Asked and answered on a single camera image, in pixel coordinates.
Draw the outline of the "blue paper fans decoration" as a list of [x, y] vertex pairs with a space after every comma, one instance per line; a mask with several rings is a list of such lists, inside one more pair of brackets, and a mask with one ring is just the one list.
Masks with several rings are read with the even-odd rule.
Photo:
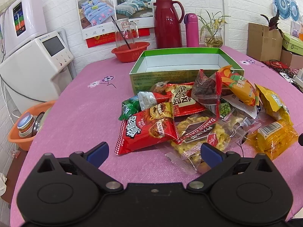
[[273, 0], [273, 13], [279, 11], [279, 17], [283, 20], [291, 19], [294, 22], [300, 20], [300, 10], [296, 0]]

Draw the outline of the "green pea snack packet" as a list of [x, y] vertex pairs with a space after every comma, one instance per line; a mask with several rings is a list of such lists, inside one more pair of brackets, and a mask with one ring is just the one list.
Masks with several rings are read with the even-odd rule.
[[228, 102], [220, 103], [219, 105], [219, 114], [221, 118], [225, 118], [232, 111], [232, 107]]

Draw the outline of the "silver red snack bag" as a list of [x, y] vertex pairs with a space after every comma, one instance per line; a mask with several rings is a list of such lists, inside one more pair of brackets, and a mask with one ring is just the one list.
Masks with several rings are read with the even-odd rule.
[[142, 111], [149, 109], [157, 104], [168, 102], [169, 95], [154, 92], [139, 92], [137, 94], [140, 108]]

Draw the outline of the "red chinese snack bag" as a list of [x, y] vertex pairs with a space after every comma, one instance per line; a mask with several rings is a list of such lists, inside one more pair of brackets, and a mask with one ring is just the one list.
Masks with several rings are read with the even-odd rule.
[[193, 84], [193, 82], [185, 84], [158, 82], [152, 86], [151, 91], [168, 95], [173, 105], [174, 116], [180, 117], [206, 110], [206, 107], [191, 97]]

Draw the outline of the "yellow barcode snack bag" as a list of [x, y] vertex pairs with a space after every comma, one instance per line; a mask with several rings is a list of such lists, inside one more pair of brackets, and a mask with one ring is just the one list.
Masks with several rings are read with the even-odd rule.
[[271, 160], [298, 141], [298, 133], [290, 123], [281, 119], [263, 126], [247, 135], [247, 144]]

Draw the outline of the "green snack bag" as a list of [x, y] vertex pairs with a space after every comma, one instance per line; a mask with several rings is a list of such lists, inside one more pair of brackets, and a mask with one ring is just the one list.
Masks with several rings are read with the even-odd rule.
[[122, 102], [122, 111], [119, 120], [127, 120], [140, 111], [141, 107], [138, 96], [136, 95]]

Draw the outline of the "brown cardboard box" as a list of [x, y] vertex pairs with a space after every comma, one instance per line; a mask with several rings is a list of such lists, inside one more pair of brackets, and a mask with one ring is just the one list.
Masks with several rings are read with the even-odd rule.
[[248, 24], [247, 55], [258, 61], [280, 61], [283, 36], [266, 25]]

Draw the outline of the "dark red leaf plant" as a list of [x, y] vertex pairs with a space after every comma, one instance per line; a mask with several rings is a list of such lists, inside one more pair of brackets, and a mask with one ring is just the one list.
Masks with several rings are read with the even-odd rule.
[[267, 20], [268, 27], [269, 27], [270, 31], [276, 29], [276, 30], [279, 31], [281, 37], [283, 37], [283, 32], [278, 27], [278, 24], [279, 24], [279, 22], [278, 22], [279, 21], [279, 10], [277, 10], [276, 15], [274, 17], [270, 18], [270, 19], [264, 14], [260, 14], [260, 16], [264, 17]]

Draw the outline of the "pink floral tablecloth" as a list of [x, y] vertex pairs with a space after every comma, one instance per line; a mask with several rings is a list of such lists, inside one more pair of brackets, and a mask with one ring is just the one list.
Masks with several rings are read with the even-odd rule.
[[[302, 93], [278, 73], [246, 54], [227, 46], [221, 48], [244, 69], [244, 77], [252, 84], [273, 90], [290, 111], [294, 128], [302, 133]], [[47, 116], [41, 131], [31, 144], [22, 166], [11, 204], [10, 226], [21, 226], [24, 220], [16, 205], [16, 197], [27, 176], [45, 153], [68, 157], [75, 151], [86, 152], [105, 141], [109, 157], [100, 170], [124, 185], [137, 183], [182, 182], [198, 177], [171, 163], [156, 147], [117, 156], [115, 146], [120, 131], [122, 101], [134, 96], [129, 72], [134, 63], [121, 63], [116, 58], [88, 64], [60, 95]], [[113, 76], [112, 85], [93, 82]], [[287, 219], [302, 208], [302, 147], [296, 142], [274, 161], [293, 193], [293, 206]]]

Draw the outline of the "white blue snack bag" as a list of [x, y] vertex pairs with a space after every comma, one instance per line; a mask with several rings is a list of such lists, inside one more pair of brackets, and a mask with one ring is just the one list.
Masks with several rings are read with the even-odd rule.
[[257, 107], [256, 106], [249, 106], [243, 103], [236, 95], [226, 95], [222, 97], [223, 100], [227, 101], [233, 107], [243, 111], [249, 117], [256, 119], [257, 117]]

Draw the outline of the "green cardboard box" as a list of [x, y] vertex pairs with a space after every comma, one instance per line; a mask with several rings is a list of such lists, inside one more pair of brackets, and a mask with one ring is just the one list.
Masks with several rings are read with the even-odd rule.
[[145, 50], [129, 73], [133, 92], [148, 91], [168, 80], [182, 84], [193, 82], [200, 69], [211, 76], [224, 66], [244, 75], [244, 69], [221, 48], [167, 48]]

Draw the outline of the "wall calendar poster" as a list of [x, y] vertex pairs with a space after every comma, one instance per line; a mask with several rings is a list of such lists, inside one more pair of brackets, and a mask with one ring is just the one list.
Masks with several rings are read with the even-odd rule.
[[88, 48], [115, 41], [113, 20], [136, 23], [140, 36], [154, 26], [153, 0], [76, 0], [81, 33]]

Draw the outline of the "white water dispenser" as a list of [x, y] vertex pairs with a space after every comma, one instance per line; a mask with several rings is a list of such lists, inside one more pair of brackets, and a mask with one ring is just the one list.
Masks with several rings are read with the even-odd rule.
[[72, 82], [74, 56], [57, 31], [37, 37], [1, 63], [1, 77], [19, 112], [57, 100]]

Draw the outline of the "red plastic basin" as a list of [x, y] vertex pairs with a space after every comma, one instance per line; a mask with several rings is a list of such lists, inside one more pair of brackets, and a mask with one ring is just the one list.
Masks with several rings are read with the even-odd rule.
[[130, 49], [127, 45], [112, 49], [111, 53], [114, 54], [121, 63], [130, 63], [137, 61], [143, 51], [147, 50], [150, 45], [149, 42], [136, 42], [130, 44]]

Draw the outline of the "yellow crinkled snack bag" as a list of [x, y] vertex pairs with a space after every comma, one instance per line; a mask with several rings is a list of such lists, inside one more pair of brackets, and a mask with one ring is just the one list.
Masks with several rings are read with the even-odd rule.
[[259, 92], [259, 97], [265, 112], [275, 120], [284, 120], [290, 125], [293, 125], [289, 110], [280, 99], [279, 95], [261, 85], [255, 86], [256, 90]]

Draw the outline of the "orange snack bag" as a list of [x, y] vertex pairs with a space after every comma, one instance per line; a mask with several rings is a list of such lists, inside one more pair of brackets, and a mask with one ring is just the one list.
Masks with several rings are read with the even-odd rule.
[[258, 106], [259, 92], [242, 75], [231, 70], [231, 65], [220, 68], [217, 72], [222, 83], [227, 86], [245, 105]]

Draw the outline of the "red lion snack bag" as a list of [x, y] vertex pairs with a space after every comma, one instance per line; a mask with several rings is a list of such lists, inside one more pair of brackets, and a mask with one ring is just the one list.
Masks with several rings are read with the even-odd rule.
[[178, 138], [172, 103], [160, 103], [122, 121], [115, 154], [127, 154]]

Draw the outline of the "orange plastic basin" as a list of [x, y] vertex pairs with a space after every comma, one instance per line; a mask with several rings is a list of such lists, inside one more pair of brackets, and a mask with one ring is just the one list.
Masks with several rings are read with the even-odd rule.
[[26, 110], [11, 128], [8, 141], [18, 145], [24, 151], [29, 151], [38, 132], [39, 122], [55, 102], [56, 100], [41, 103]]

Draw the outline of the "white water purifier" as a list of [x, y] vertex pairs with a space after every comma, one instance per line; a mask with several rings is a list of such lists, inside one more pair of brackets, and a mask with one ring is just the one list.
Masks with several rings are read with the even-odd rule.
[[1, 50], [6, 58], [46, 33], [42, 0], [16, 0], [1, 15]]

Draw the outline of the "red dates snack bag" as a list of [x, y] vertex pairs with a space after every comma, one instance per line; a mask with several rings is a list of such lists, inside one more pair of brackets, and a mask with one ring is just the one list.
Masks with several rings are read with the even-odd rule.
[[222, 80], [219, 72], [210, 77], [199, 70], [192, 88], [191, 98], [209, 109], [217, 118], [220, 117], [219, 105], [222, 91]]

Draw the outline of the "glass vase with plant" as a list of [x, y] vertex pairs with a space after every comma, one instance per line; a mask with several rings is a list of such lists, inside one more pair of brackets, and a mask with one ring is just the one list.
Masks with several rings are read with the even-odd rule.
[[221, 30], [227, 24], [226, 19], [230, 16], [223, 14], [221, 11], [213, 14], [206, 10], [206, 13], [208, 15], [207, 19], [198, 15], [199, 21], [202, 22], [200, 37], [207, 47], [220, 48], [223, 45]]

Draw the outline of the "pink thermos bottle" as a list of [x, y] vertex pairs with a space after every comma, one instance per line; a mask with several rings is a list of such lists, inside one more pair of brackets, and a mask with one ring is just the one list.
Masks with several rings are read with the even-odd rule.
[[194, 13], [188, 13], [184, 16], [186, 46], [199, 47], [199, 27], [198, 17]]

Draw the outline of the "black stirring stick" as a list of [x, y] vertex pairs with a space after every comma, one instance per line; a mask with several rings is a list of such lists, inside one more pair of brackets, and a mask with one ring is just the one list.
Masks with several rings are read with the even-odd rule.
[[122, 38], [124, 39], [124, 42], [126, 43], [126, 45], [128, 46], [128, 48], [129, 48], [129, 50], [130, 50], [131, 47], [130, 47], [129, 43], [127, 42], [126, 38], [124, 37], [122, 31], [120, 30], [119, 26], [117, 25], [116, 21], [114, 20], [114, 18], [113, 18], [112, 16], [111, 16], [111, 19], [112, 19], [113, 23], [115, 24], [115, 26], [117, 27], [117, 29], [118, 29], [120, 35], [122, 36]]

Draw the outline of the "dark red thermos jug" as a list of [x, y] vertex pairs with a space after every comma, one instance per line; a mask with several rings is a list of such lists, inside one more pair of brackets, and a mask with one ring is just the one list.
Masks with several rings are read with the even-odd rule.
[[157, 48], [181, 48], [180, 24], [185, 16], [184, 7], [179, 1], [173, 0], [156, 0], [154, 6]]

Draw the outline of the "green shoe box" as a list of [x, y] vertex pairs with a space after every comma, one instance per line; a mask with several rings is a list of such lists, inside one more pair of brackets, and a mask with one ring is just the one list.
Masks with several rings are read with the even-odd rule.
[[282, 46], [295, 54], [303, 56], [303, 42], [299, 38], [292, 36], [289, 33], [283, 34]]

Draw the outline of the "clear glass pitcher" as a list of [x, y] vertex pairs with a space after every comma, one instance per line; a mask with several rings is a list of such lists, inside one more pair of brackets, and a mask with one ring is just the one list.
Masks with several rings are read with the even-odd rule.
[[[126, 38], [127, 42], [130, 44], [135, 43], [135, 37], [139, 38], [139, 31], [138, 26], [135, 22], [131, 22], [128, 18], [125, 19], [118, 19], [115, 20], [117, 25], [119, 26], [120, 30], [122, 31], [124, 37]], [[115, 26], [115, 39], [116, 39], [116, 46], [121, 47], [126, 45], [124, 39], [120, 35], [117, 27]]]

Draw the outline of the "yellow popcorn snack bag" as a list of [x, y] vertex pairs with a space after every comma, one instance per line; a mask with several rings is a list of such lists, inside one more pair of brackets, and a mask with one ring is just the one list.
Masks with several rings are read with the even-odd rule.
[[203, 174], [208, 170], [201, 157], [203, 143], [224, 152], [242, 140], [250, 124], [250, 119], [241, 114], [230, 114], [223, 120], [208, 113], [193, 114], [176, 124], [179, 139], [169, 142], [165, 156], [186, 173]]

